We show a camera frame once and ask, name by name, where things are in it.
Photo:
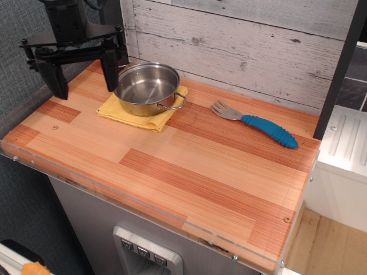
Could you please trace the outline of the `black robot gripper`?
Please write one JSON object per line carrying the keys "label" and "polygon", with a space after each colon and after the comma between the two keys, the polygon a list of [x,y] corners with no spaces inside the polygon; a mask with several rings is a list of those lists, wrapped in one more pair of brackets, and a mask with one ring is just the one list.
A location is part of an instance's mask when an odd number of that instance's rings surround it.
{"label": "black robot gripper", "polygon": [[120,25],[90,22],[81,2],[45,2],[44,6],[51,29],[18,44],[30,67],[36,68],[36,59],[49,61],[40,63],[40,75],[54,96],[66,100],[68,84],[60,65],[100,59],[107,88],[113,92],[125,52]]}

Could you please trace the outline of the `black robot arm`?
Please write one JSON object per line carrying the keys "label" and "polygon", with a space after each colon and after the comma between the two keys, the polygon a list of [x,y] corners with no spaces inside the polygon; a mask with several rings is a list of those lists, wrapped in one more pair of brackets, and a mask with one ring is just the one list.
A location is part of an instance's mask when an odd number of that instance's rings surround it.
{"label": "black robot arm", "polygon": [[100,60],[107,89],[113,92],[118,87],[119,69],[129,63],[123,27],[90,22],[83,3],[43,1],[51,30],[23,38],[19,44],[29,68],[63,100],[68,98],[68,84],[62,65]]}

